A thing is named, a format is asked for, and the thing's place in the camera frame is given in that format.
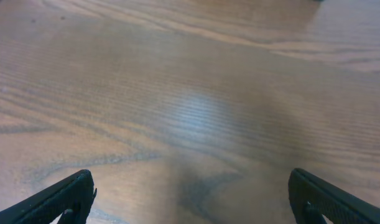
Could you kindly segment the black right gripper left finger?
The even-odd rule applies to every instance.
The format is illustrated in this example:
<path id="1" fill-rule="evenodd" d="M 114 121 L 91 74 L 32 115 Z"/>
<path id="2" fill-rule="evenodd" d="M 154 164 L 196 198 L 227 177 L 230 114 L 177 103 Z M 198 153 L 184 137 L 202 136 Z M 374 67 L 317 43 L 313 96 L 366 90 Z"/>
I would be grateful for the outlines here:
<path id="1" fill-rule="evenodd" d="M 96 194 L 91 172 L 82 169 L 0 211 L 0 224 L 85 224 Z"/>

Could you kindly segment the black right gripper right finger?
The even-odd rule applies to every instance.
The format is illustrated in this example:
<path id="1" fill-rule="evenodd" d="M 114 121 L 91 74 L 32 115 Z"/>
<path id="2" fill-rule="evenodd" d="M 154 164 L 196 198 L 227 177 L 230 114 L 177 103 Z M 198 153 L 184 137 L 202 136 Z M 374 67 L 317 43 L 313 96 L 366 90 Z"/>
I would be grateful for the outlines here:
<path id="1" fill-rule="evenodd" d="M 297 224 L 380 224 L 380 208 L 329 182 L 295 168 L 288 181 L 289 202 Z"/>

